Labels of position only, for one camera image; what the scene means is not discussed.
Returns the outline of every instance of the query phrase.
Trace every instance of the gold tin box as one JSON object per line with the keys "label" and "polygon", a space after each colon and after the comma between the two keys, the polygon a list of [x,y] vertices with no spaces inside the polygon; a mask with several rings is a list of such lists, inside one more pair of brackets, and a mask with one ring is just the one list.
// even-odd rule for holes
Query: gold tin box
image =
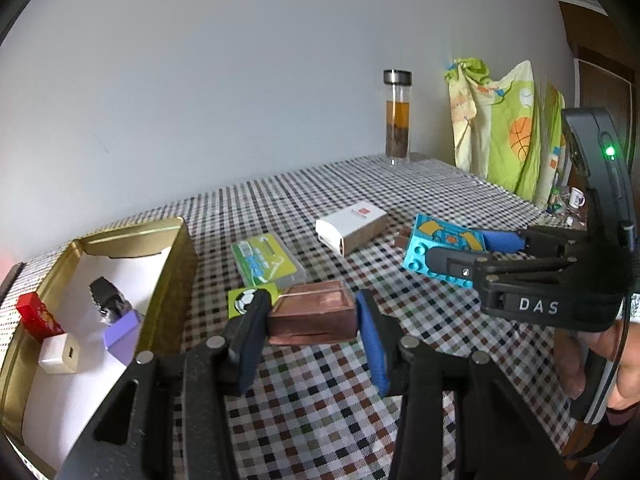
{"label": "gold tin box", "polygon": [[[198,257],[183,218],[144,222],[73,240],[44,277],[36,292],[55,314],[66,284],[82,254],[137,258],[170,248],[140,330],[136,352],[164,356],[180,351],[182,329],[191,302]],[[18,325],[0,371],[0,426],[14,447],[46,478],[55,470],[24,445],[22,420],[38,367],[40,343]]]}

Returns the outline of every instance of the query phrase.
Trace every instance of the silver bolt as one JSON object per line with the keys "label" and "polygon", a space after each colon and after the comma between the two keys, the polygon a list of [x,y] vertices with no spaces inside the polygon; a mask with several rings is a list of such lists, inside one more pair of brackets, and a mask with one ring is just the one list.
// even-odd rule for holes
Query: silver bolt
{"label": "silver bolt", "polygon": [[482,350],[476,350],[475,352],[473,352],[471,354],[471,360],[477,365],[485,365],[490,361],[489,354],[487,352],[483,352]]}
{"label": "silver bolt", "polygon": [[400,339],[400,345],[402,348],[406,348],[407,350],[413,350],[414,348],[418,348],[420,341],[418,338],[412,335],[403,335]]}
{"label": "silver bolt", "polygon": [[148,365],[153,360],[154,353],[151,350],[143,350],[138,355],[136,355],[136,362],[139,365]]}
{"label": "silver bolt", "polygon": [[226,339],[221,335],[213,335],[209,339],[207,339],[205,345],[212,350],[216,348],[222,348],[226,344]]}

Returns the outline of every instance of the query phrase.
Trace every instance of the teal box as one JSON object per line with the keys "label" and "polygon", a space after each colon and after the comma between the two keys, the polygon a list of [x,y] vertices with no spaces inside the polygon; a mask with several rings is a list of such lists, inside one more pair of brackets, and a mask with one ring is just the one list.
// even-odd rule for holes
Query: teal box
{"label": "teal box", "polygon": [[481,232],[459,227],[428,215],[418,214],[415,218],[414,228],[411,231],[409,245],[406,248],[406,256],[402,263],[405,269],[419,272],[430,278],[445,280],[459,286],[473,286],[471,280],[454,278],[446,274],[437,274],[429,270],[426,264],[426,254],[432,247],[486,252],[484,236],[482,236]]}

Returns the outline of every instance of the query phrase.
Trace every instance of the purple block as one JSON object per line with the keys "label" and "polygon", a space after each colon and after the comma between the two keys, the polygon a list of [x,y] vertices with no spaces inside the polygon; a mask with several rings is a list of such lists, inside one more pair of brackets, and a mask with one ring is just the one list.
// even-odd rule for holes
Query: purple block
{"label": "purple block", "polygon": [[129,366],[133,359],[140,327],[142,327],[142,316],[137,310],[131,310],[114,324],[108,326],[102,334],[102,341],[107,352],[125,366]]}

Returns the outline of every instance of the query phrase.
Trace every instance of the mug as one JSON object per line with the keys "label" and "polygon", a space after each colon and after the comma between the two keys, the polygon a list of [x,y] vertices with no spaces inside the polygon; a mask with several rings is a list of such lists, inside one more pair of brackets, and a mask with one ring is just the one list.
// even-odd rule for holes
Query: mug
{"label": "mug", "polygon": [[569,206],[574,209],[581,208],[586,202],[586,198],[584,197],[584,193],[581,192],[577,187],[571,188],[571,195],[569,195]]}

